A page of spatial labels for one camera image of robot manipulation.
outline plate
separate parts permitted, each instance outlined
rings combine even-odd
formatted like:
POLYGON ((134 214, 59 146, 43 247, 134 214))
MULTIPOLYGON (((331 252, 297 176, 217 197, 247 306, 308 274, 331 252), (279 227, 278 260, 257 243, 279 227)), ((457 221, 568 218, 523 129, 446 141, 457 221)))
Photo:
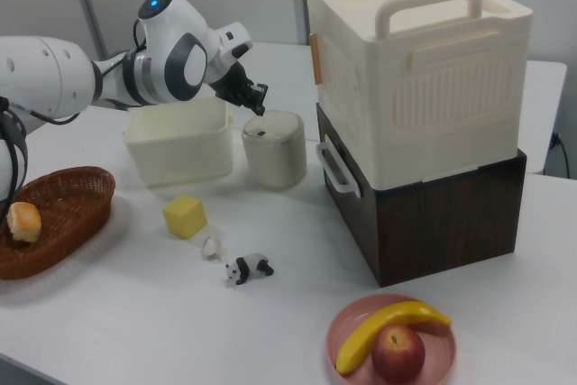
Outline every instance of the plate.
MULTIPOLYGON (((336 315, 329 326, 326 337, 326 354, 330 362, 331 372, 339 383, 346 385, 389 385, 389 382, 372 367, 371 357, 353 373, 341 376, 335 368, 336 355, 339 349, 361 322, 375 311, 390 304, 401 301, 418 301, 418 299, 395 294, 379 294, 359 299, 345 307, 336 315)), ((436 322, 426 322, 411 325, 423 339, 425 344, 425 365, 423 370, 411 382, 404 385, 440 385, 444 383, 453 368, 457 348, 453 331, 450 326, 436 322)))

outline white cup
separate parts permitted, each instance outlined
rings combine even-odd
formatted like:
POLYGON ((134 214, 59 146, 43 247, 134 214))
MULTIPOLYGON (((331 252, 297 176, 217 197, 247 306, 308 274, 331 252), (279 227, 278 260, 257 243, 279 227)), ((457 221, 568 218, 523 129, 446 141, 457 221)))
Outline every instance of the white cup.
POLYGON ((267 111, 243 127, 246 160, 254 179, 267 188, 287 188, 307 172, 305 126, 291 112, 267 111))

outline white container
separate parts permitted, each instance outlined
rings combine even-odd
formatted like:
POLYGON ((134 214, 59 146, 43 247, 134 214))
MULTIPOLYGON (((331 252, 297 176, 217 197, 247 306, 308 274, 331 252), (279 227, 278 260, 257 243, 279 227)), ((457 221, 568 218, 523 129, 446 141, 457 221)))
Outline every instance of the white container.
POLYGON ((132 112, 124 144, 148 186, 224 176, 233 168, 232 111, 216 97, 132 112))
POLYGON ((517 155, 529 9, 511 0, 308 0, 308 11, 319 104, 372 188, 517 155))
POLYGON ((307 171, 305 125, 295 113, 253 117, 243 128, 243 145, 251 174, 264 187, 290 187, 307 171))

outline yellow banana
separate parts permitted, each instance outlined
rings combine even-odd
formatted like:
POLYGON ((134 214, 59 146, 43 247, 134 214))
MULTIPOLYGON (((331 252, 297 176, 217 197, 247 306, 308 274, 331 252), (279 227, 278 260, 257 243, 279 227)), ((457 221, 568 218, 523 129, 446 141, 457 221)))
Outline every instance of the yellow banana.
POLYGON ((386 325, 410 325, 440 322, 450 325, 451 319, 420 301, 391 304, 367 317, 346 339, 336 356, 336 370, 345 375, 362 364, 371 353, 377 333, 386 325))

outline red apple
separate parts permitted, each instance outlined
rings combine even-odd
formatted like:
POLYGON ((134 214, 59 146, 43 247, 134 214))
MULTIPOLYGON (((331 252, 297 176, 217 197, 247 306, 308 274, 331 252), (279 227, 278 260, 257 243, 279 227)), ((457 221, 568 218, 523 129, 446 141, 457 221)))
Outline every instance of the red apple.
POLYGON ((423 369, 425 345, 419 334, 408 326, 387 325, 377 333, 371 357, 382 379, 406 383, 423 369))

